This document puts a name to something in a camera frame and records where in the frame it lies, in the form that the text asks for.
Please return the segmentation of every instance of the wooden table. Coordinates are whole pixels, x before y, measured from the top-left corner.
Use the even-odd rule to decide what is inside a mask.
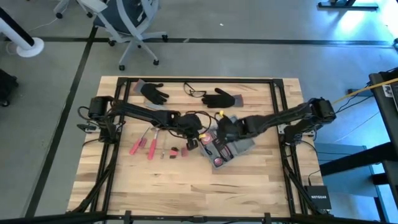
[[[117,79],[102,77],[97,95],[113,96]],[[289,108],[302,103],[299,80],[285,78],[283,81]],[[160,91],[170,95],[166,104],[168,110],[181,113],[205,110],[210,114],[220,110],[208,109],[200,98],[188,96],[184,93],[182,83],[164,85]],[[231,95],[242,94],[244,107],[227,108],[224,110],[227,115],[243,117],[273,113],[268,84],[192,83],[192,87],[208,93],[214,93],[214,88],[219,87]],[[132,88],[128,102],[145,106],[144,97],[132,92]],[[200,118],[204,125],[208,124],[207,117]],[[235,158],[224,168],[213,170],[199,149],[190,151],[188,157],[179,155],[176,159],[169,159],[169,149],[174,146],[181,148],[185,141],[171,136],[167,131],[159,133],[152,161],[147,160],[154,136],[152,131],[146,135],[148,143],[145,148],[139,149],[133,156],[129,155],[130,148],[148,126],[148,123],[138,119],[126,118],[109,214],[124,215],[126,210],[131,210],[134,215],[263,217],[264,213],[269,212],[272,217],[290,217],[276,128],[270,128],[256,137],[256,146],[252,151]],[[97,137],[97,134],[88,134],[86,140]],[[313,143],[308,137],[305,140]],[[102,147],[102,143],[93,142],[83,148],[68,210],[75,208],[94,186]],[[299,144],[297,157],[303,183],[307,184],[308,175],[319,170],[317,155],[310,146]],[[311,175],[311,181],[314,185],[321,185],[320,173]],[[298,193],[292,186],[296,211],[300,212]],[[101,210],[102,201],[103,191],[99,196],[98,210]]]

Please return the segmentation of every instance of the concrete floor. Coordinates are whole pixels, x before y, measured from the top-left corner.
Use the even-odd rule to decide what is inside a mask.
[[[150,30],[165,30],[170,38],[393,39],[379,12],[318,10],[317,2],[250,0],[242,7],[238,0],[163,0]],[[32,30],[55,19],[52,9],[56,3],[2,0],[0,6],[23,28]],[[64,16],[31,35],[89,36],[92,19],[75,1]],[[96,37],[108,34],[100,29]],[[0,219],[4,219],[25,213],[85,43],[46,42],[44,52],[34,58],[8,55],[6,45],[1,46],[0,67],[17,76],[21,84],[12,105],[0,110],[0,178],[6,180],[0,182]],[[125,47],[93,44],[36,215],[65,212],[85,137],[76,128],[81,122],[76,109],[89,103],[103,75],[295,77],[300,79],[305,99],[322,96],[333,101],[348,88],[365,86],[370,73],[398,64],[397,52],[391,47],[153,43],[149,47],[160,59],[158,67],[137,50],[126,71],[120,72],[117,64]],[[367,147],[384,143],[388,136],[379,114],[362,124],[376,113],[374,100],[346,110],[319,131],[317,142]],[[342,197],[349,197],[349,203],[342,205],[338,199]],[[332,213],[338,217],[378,219],[368,198],[335,195],[332,203],[336,208]]]

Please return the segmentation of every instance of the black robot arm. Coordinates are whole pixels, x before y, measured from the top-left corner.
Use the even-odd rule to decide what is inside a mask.
[[[111,107],[109,110],[106,110],[108,104]],[[199,137],[199,130],[202,129],[202,124],[195,114],[188,113],[181,116],[181,113],[178,111],[152,111],[125,103],[122,100],[116,100],[111,96],[96,96],[91,99],[88,117],[100,127],[99,140],[101,142],[116,142],[117,127],[111,120],[115,116],[120,115],[147,121],[156,128],[173,131],[176,135],[181,135],[181,138],[188,140],[187,147],[189,150],[198,146],[195,139]]]
[[[276,114],[252,115],[235,122],[224,116],[218,122],[217,136],[226,142],[253,138],[270,127],[301,119],[296,125],[290,125],[284,129],[285,143],[295,144],[301,139],[302,133],[313,129],[318,130],[335,118],[336,114],[328,100],[312,98],[306,103]]]

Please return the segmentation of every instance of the red screwdriver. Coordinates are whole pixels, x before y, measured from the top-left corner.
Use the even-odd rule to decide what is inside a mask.
[[[157,139],[158,133],[159,133],[159,129],[156,130],[155,137],[152,140],[152,143],[150,144],[148,160],[152,160],[154,158],[155,148],[156,148],[156,139]]]
[[[130,150],[130,155],[134,155],[134,153],[136,153],[138,147],[144,147],[145,143],[147,142],[147,139],[144,138],[145,134],[148,132],[150,126],[145,130],[144,134],[142,134],[141,138],[139,138],[136,143],[134,143],[134,145],[132,146],[131,150]]]

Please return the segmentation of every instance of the white office chair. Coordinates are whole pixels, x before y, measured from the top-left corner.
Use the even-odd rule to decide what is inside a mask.
[[[55,13],[55,17],[57,17],[58,19],[62,19],[63,17],[63,12],[65,12],[65,10],[67,9],[68,5],[69,5],[69,1],[70,0],[61,0],[57,6],[55,6],[54,8],[54,13]],[[76,0],[76,2],[80,5],[80,7],[84,10],[84,12],[86,13],[86,15],[91,18],[93,17],[91,12],[88,12],[86,7],[83,5],[83,3],[81,2],[81,0]]]
[[[110,0],[108,4],[100,0],[81,1],[97,14],[94,26],[104,27],[111,33],[110,46],[114,46],[115,42],[130,42],[120,58],[120,71],[126,69],[128,56],[136,47],[148,52],[154,59],[154,65],[159,64],[159,59],[143,42],[145,39],[156,37],[161,37],[164,42],[168,41],[166,32],[144,33],[160,8],[159,0]]]

